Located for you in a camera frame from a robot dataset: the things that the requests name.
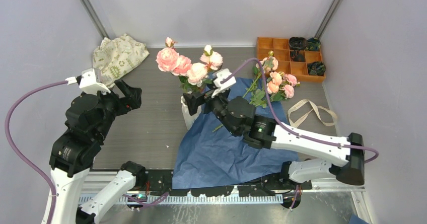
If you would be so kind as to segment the blue wrapping paper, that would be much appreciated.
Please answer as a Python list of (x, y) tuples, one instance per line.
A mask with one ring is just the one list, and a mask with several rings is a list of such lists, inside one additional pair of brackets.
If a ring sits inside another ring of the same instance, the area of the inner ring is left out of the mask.
[(299, 156), (289, 150), (255, 149), (234, 137), (212, 114), (200, 113), (184, 135), (177, 155), (172, 186), (193, 189), (234, 185), (277, 173)]

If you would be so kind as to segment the beige printed ribbon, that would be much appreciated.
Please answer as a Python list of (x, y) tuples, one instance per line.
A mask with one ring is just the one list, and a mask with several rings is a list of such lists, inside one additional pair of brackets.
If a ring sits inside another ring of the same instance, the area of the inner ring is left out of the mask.
[[(297, 110), (299, 110), (300, 108), (302, 108), (304, 105), (309, 104), (311, 109), (306, 112), (304, 115), (302, 115), (299, 119), (297, 119), (296, 121), (292, 121), (291, 120), (291, 114), (296, 112)], [(325, 111), (331, 118), (332, 118), (332, 122), (325, 122), (321, 115), (320, 115), (320, 111), (319, 110), (323, 110)], [(334, 126), (338, 120), (338, 116), (335, 112), (331, 111), (330, 109), (327, 109), (323, 106), (320, 105), (316, 105), (314, 102), (308, 100), (308, 99), (302, 99), (299, 102), (297, 102), (295, 105), (293, 105), (288, 111), (287, 111), (287, 117), (289, 120), (289, 124), (291, 127), (299, 127), (306, 119), (307, 117), (310, 115), (310, 113), (315, 113), (317, 119), (324, 125), (327, 127), (331, 127)]]

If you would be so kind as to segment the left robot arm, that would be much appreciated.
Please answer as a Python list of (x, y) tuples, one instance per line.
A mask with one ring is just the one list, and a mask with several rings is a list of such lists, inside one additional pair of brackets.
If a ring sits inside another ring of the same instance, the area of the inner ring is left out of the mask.
[(100, 192), (83, 205), (78, 204), (85, 179), (113, 121), (141, 107), (140, 88), (131, 87), (123, 80), (115, 84), (123, 97), (113, 91), (82, 92), (65, 113), (67, 130), (53, 144), (49, 160), (55, 193), (48, 203), (55, 207), (54, 210), (48, 207), (45, 217), (51, 218), (51, 223), (99, 223), (127, 191), (146, 186), (145, 167), (127, 161)]

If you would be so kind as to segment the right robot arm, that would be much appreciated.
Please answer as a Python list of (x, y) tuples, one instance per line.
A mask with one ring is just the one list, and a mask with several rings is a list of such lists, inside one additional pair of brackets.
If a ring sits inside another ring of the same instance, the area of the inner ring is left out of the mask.
[(273, 118), (256, 114), (255, 106), (238, 96), (228, 100), (229, 91), (213, 94), (184, 93), (183, 100), (189, 114), (197, 113), (199, 106), (205, 113), (213, 113), (232, 136), (241, 136), (250, 147), (291, 150), (313, 156), (303, 162), (284, 162), (280, 184), (292, 189), (312, 179), (336, 178), (337, 181), (362, 186), (365, 184), (365, 153), (362, 135), (328, 136), (291, 127)]

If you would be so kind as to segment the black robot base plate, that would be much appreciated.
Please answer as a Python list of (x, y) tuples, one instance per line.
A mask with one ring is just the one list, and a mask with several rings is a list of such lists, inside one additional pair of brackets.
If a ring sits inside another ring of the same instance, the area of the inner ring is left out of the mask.
[(148, 170), (145, 173), (145, 181), (137, 181), (131, 191), (142, 194), (160, 196), (166, 192), (170, 196), (183, 197), (188, 194), (194, 197), (202, 195), (206, 197), (230, 196), (236, 192), (239, 197), (262, 197), (276, 194), (292, 194), (296, 190), (296, 183), (286, 181), (281, 173), (273, 173), (235, 185), (217, 187), (204, 187), (192, 189), (173, 189), (172, 170)]

